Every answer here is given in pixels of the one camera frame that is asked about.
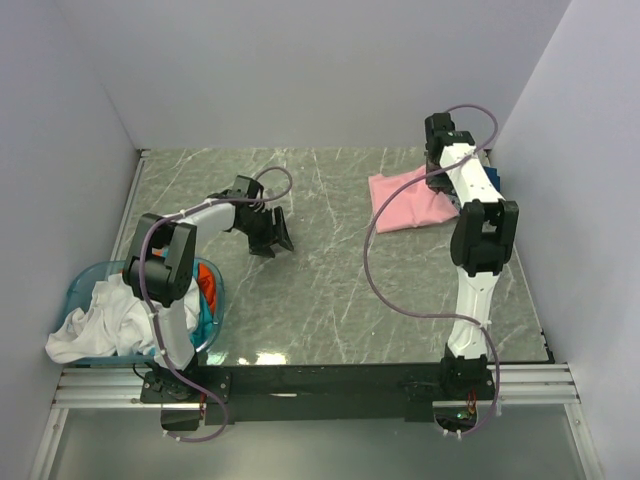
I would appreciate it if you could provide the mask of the pink t shirt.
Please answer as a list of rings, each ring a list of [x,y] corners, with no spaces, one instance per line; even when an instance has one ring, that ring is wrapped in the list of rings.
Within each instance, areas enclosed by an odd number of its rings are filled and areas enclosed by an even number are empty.
[[[401,186],[426,173],[421,166],[414,171],[384,176],[377,174],[368,178],[373,213]],[[409,228],[442,224],[458,216],[458,209],[443,193],[431,190],[424,180],[403,190],[384,210],[376,222],[378,234]]]

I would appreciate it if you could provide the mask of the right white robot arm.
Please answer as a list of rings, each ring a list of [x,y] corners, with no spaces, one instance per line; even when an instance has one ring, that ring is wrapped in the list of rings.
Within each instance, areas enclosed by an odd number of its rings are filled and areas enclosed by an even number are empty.
[[[506,200],[482,164],[468,131],[456,128],[449,112],[425,119],[427,184],[450,190],[460,204],[450,242],[458,275],[455,322],[447,340],[439,387],[452,399],[492,388],[487,368],[487,333],[495,287],[511,259],[519,207]]]

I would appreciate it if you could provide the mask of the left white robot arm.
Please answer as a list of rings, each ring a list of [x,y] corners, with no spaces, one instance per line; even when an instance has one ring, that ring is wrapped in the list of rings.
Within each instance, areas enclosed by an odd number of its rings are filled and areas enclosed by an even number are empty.
[[[193,399],[200,388],[198,374],[191,371],[197,365],[196,347],[184,309],[198,242],[236,230],[246,236],[251,255],[273,258],[275,247],[294,250],[283,209],[267,205],[290,192],[292,176],[280,168],[288,185],[282,193],[266,197],[260,178],[272,170],[253,177],[238,175],[230,188],[194,206],[167,215],[147,213],[138,221],[122,278],[146,305],[154,361],[170,371],[164,389],[176,401]]]

